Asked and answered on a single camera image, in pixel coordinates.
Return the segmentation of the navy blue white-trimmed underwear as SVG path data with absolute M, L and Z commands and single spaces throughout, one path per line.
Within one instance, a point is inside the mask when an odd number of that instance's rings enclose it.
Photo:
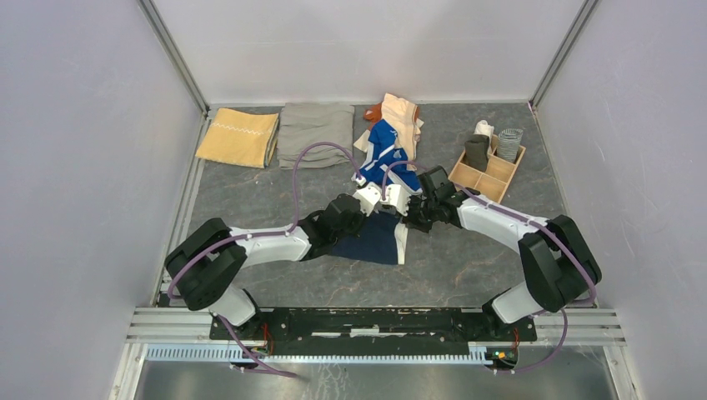
M 403 265 L 408 234 L 409 229 L 398 217 L 386 212 L 373 212 L 357 237 L 340 239 L 330 254 L 354 261 Z

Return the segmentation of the olive boxer briefs beige waistband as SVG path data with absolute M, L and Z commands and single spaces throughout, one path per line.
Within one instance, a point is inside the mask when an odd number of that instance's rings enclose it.
M 485 172 L 489 163 L 490 138 L 474 134 L 464 143 L 465 162 L 471 168 Z

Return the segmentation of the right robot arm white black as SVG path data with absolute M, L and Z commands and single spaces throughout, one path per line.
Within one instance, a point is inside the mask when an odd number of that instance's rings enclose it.
M 571 217 L 548 219 L 505 207 L 449 181 L 442 167 L 418 179 L 421 193 L 410 198 L 405 218 L 410 226 L 427 232 L 435 223 L 451 224 L 483 234 L 520 257 L 523 282 L 483 306 L 481 327 L 488 338 L 506 338 L 518 320 L 531 315 L 594 303 L 602 272 Z

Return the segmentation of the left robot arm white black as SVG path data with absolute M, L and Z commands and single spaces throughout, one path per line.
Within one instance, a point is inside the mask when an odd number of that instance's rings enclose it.
M 242 339 L 255 338 L 262 318 L 247 291 L 233 283 L 239 271 L 328 255 L 343 238 L 359 233 L 374 208 L 359 195 L 341 194 L 325 209 L 284 227 L 241 229 L 211 218 L 166 257 L 172 279 L 167 295 L 191 311 L 208 310 L 224 319 Z

